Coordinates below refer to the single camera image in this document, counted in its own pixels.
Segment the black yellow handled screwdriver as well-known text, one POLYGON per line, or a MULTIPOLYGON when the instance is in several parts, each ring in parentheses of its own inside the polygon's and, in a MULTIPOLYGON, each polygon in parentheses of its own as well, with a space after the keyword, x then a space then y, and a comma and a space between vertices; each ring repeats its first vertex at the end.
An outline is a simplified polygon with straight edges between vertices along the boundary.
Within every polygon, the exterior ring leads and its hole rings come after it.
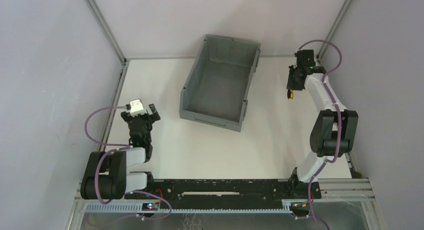
POLYGON ((288 90, 287 90, 287 98, 288 98, 289 100, 292 100, 292 99, 294 98, 294 92, 293 92, 293 90, 292 90, 292 89, 288 89, 288 90))

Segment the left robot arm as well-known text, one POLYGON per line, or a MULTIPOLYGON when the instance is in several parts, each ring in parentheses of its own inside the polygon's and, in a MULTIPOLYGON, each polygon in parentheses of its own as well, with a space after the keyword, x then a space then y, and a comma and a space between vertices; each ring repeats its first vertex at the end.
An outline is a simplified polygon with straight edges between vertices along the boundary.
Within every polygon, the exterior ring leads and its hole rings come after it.
POLYGON ((154 104, 146 109, 140 100, 133 100, 121 109, 121 118, 129 129, 128 143, 111 144, 112 150, 90 154, 80 186, 83 199, 108 204, 128 192, 146 189, 153 180, 150 172, 130 172, 129 167, 150 161, 151 131, 161 117, 154 104))

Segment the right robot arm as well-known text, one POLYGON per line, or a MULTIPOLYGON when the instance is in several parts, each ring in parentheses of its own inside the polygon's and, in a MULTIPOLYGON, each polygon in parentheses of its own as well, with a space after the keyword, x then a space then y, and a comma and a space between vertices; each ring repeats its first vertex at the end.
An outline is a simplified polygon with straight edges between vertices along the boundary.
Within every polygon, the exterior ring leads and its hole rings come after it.
POLYGON ((327 71, 317 65, 313 50, 298 50, 294 55, 296 64, 289 67, 287 98, 291 100, 295 91, 306 90, 318 111, 309 137, 311 152, 289 178, 297 187, 316 182, 326 165, 351 152, 359 116, 338 99, 327 71))

